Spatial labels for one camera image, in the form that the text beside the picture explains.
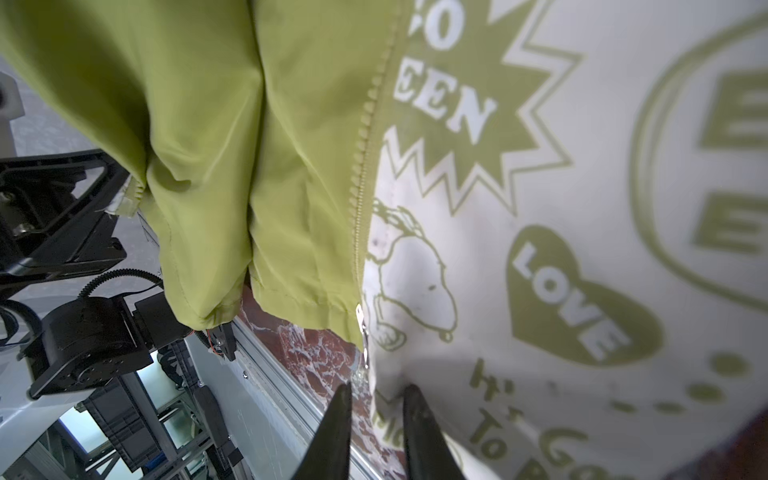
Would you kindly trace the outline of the cream and green printed jacket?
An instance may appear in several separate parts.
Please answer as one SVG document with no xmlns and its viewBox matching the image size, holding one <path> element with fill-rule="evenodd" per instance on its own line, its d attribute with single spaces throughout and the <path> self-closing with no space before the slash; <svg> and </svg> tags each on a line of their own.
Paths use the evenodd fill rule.
<svg viewBox="0 0 768 480">
<path fill-rule="evenodd" d="M 196 330 L 245 291 L 468 478 L 767 475 L 763 1 L 5 1 Z"/>
</svg>

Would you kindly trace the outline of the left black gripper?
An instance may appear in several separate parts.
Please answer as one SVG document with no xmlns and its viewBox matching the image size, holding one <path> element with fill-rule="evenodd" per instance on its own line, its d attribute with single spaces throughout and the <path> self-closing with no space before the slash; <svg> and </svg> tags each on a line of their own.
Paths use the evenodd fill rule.
<svg viewBox="0 0 768 480">
<path fill-rule="evenodd" d="M 127 257 L 107 212 L 129 173 L 101 150 L 1 161 L 1 298 Z"/>
</svg>

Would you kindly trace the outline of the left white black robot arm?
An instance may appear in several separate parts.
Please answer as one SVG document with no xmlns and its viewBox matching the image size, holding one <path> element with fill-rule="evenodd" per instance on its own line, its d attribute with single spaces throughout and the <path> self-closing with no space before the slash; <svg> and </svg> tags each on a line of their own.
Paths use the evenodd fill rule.
<svg viewBox="0 0 768 480">
<path fill-rule="evenodd" d="M 13 463 L 82 396 L 136 372 L 190 330 L 162 280 L 96 295 L 125 275 L 110 206 L 127 172 L 100 150 L 1 162 L 1 462 Z"/>
</svg>

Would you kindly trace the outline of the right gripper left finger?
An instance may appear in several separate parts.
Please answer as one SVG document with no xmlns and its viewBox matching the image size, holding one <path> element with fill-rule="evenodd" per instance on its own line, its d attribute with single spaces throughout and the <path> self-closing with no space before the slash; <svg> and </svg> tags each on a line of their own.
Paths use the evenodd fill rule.
<svg viewBox="0 0 768 480">
<path fill-rule="evenodd" d="M 352 386 L 347 382 L 336 389 L 293 480 L 349 478 L 352 413 Z"/>
</svg>

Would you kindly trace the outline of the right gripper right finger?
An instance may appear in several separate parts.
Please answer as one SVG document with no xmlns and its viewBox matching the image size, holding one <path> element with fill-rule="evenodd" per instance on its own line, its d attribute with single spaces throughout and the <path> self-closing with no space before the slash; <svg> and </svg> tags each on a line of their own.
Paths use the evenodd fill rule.
<svg viewBox="0 0 768 480">
<path fill-rule="evenodd" d="M 403 392 L 403 431 L 408 479 L 464 479 L 426 398 L 415 384 Z"/>
</svg>

